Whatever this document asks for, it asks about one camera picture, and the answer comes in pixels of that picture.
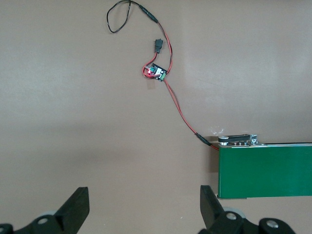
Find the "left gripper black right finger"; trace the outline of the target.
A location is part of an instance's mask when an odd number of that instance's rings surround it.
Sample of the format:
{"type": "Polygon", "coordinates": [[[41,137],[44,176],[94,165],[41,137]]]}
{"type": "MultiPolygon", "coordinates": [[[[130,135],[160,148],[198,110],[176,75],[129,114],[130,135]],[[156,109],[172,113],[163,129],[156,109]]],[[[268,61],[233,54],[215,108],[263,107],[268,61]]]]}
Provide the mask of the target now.
{"type": "Polygon", "coordinates": [[[200,186],[200,211],[206,228],[201,234],[293,234],[284,221],[263,218],[258,224],[234,211],[225,211],[209,185],[200,186]]]}

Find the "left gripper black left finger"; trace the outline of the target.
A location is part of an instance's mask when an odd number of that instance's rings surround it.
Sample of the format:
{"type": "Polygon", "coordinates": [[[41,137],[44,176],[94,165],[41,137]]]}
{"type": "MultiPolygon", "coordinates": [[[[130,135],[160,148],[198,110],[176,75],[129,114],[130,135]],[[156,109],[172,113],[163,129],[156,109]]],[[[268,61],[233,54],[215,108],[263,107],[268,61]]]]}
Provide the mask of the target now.
{"type": "Polygon", "coordinates": [[[2,234],[76,234],[90,211],[89,190],[79,187],[54,213],[37,217],[19,230],[9,223],[0,225],[2,234]]]}

